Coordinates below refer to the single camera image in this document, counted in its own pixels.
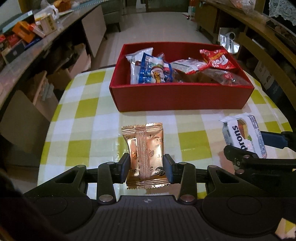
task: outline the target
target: white lace doily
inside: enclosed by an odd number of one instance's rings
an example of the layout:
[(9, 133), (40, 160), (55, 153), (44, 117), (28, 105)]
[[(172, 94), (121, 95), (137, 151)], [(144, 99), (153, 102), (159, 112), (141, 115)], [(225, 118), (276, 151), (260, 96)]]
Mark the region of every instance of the white lace doily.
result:
[(269, 16), (278, 17), (281, 15), (284, 20), (289, 20), (296, 25), (296, 7), (288, 0), (270, 0), (269, 1)]

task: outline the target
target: cabinet door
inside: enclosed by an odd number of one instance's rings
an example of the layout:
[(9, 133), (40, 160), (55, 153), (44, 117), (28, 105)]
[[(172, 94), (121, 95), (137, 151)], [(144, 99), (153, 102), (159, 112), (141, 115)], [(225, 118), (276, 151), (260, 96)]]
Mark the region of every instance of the cabinet door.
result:
[(206, 3), (200, 4), (198, 0), (195, 9), (195, 20), (207, 32), (214, 33), (216, 30), (217, 12), (216, 7)]

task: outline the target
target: floor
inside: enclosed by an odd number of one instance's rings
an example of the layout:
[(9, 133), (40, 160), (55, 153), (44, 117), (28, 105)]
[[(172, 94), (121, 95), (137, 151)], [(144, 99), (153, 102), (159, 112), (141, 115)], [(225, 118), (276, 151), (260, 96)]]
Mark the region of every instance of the floor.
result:
[[(144, 10), (128, 4), (125, 9), (126, 15), (122, 16), (120, 23), (121, 32), (117, 31), (116, 26), (108, 27), (108, 39), (103, 39), (97, 56), (92, 59), (91, 70), (116, 64), (123, 44), (127, 43), (158, 41), (210, 43), (202, 33), (196, 31), (196, 23), (187, 20), (182, 13), (135, 13)], [(13, 184), (22, 193), (37, 186), (38, 168), (8, 166), (7, 169)]]
[(91, 60), (91, 70), (116, 64), (124, 44), (135, 42), (200, 42), (211, 43), (196, 23), (186, 19), (180, 12), (149, 12), (124, 15), (120, 23), (109, 29), (108, 40), (103, 39), (97, 56)]

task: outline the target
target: red box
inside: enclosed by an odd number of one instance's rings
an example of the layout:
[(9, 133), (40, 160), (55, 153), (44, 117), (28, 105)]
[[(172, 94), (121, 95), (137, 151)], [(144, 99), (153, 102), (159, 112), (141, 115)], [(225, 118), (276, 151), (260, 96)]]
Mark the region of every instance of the red box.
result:
[[(165, 54), (172, 62), (189, 57), (201, 59), (200, 49), (223, 49), (219, 45), (185, 42), (147, 42), (122, 47), (109, 86), (117, 109), (126, 111), (241, 109), (249, 99), (253, 86), (225, 86), (218, 83), (159, 83), (130, 85), (130, 63), (125, 55), (153, 47), (153, 56)], [(237, 67), (231, 70), (249, 81), (234, 58), (227, 58)]]

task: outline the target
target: gold foil wrapper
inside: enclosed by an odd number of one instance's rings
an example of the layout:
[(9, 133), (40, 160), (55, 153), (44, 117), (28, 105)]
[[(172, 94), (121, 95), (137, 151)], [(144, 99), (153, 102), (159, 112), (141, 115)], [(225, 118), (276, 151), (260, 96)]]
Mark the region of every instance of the gold foil wrapper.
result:
[(163, 168), (163, 125), (124, 126), (122, 135), (128, 144), (131, 168), (127, 188), (157, 188), (170, 183)]

